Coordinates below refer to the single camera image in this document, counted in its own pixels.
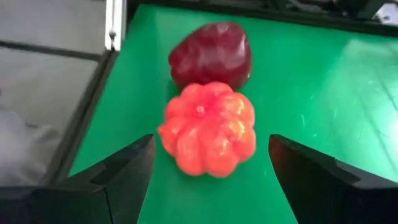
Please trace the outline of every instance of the white fabric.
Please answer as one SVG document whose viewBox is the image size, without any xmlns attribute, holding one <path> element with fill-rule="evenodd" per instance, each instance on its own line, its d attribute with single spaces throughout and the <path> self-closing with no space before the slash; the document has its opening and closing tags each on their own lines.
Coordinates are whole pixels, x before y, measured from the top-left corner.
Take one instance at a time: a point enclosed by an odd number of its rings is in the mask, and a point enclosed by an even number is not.
<svg viewBox="0 0 398 224">
<path fill-rule="evenodd" d="M 58 146 L 59 133 L 49 126 L 27 126 L 0 106 L 0 186 L 37 185 Z"/>
</svg>

